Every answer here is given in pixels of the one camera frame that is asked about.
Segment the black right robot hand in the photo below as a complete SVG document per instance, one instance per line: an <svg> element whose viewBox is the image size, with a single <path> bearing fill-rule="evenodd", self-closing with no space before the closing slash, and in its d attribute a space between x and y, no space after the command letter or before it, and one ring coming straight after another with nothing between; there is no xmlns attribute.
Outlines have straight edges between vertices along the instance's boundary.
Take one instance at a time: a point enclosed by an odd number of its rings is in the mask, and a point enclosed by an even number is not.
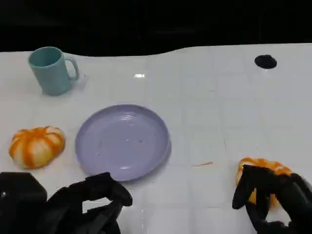
<svg viewBox="0 0 312 234"><path fill-rule="evenodd" d="M290 217L288 225L268 222L270 195L275 195ZM232 208L246 208L259 234L310 234L312 232L312 186L296 173L276 175L268 168L244 165Z"/></svg>

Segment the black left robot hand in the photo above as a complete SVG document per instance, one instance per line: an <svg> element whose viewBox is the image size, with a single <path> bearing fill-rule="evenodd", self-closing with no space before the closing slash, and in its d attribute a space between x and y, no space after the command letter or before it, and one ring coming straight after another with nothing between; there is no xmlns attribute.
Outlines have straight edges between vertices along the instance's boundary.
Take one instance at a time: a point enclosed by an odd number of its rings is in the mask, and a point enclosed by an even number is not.
<svg viewBox="0 0 312 234"><path fill-rule="evenodd" d="M82 211L85 201L102 198L108 205ZM59 189L44 205L37 224L38 234L118 234L117 218L133 199L128 190L109 172L93 175L84 181Z"/></svg>

